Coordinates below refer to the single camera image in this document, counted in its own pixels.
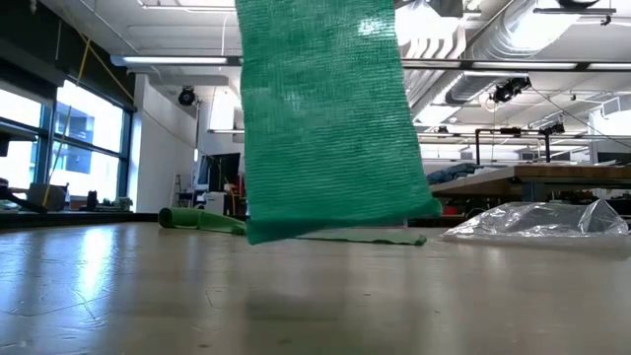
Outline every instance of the worktable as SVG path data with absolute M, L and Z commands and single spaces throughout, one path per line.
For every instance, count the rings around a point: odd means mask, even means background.
M 430 186 L 435 197 L 521 197 L 541 202 L 549 192 L 631 188 L 631 168 L 519 165 Z

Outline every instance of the glass window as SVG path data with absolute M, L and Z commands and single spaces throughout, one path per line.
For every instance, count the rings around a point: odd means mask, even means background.
M 35 177 L 36 159 L 36 142 L 9 143 L 9 153 L 0 157 L 0 178 L 7 179 L 10 187 L 29 188 Z
M 121 108 L 66 81 L 63 88 L 57 90 L 56 110 L 55 133 L 62 134 L 65 130 L 68 137 L 120 152 Z
M 51 164 L 54 163 L 59 142 L 52 147 Z M 66 185 L 73 196 L 87 196 L 96 191 L 99 201 L 114 200 L 118 180 L 118 158 L 64 144 L 57 160 L 51 184 Z
M 41 104 L 0 89 L 0 117 L 39 127 Z

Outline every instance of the table leg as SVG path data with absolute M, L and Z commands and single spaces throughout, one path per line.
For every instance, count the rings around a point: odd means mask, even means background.
M 545 185 L 535 182 L 525 182 L 522 186 L 522 200 L 524 202 L 545 202 L 547 200 Z

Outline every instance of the green mesh fabric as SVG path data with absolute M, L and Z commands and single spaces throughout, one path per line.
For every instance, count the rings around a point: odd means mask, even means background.
M 238 0 L 250 220 L 258 244 L 436 215 L 391 0 Z

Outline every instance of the window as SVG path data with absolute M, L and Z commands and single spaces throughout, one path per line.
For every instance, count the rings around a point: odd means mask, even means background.
M 52 145 L 51 164 L 54 163 L 59 142 Z M 87 149 L 64 144 L 52 174 L 51 184 L 65 186 L 73 196 L 87 196 L 96 191 L 99 201 L 117 197 L 119 159 Z
M 0 82 L 0 88 L 6 89 L 0 89 L 0 127 L 37 137 L 9 144 L 7 157 L 0 157 L 0 178 L 18 188 L 50 178 L 51 184 L 68 185 L 72 196 L 95 190 L 99 201 L 125 194 L 129 153 L 123 140 L 131 131 L 129 112 L 68 81 L 57 90 L 54 108 L 9 84 Z
M 63 88 L 57 90 L 55 118 L 55 133 L 63 134 L 65 130 L 70 138 L 120 152 L 121 108 L 66 81 Z
M 0 89 L 0 117 L 39 127 L 41 104 Z
M 7 179 L 11 187 L 29 188 L 35 181 L 36 158 L 36 142 L 9 143 L 9 153 L 0 157 L 0 177 Z

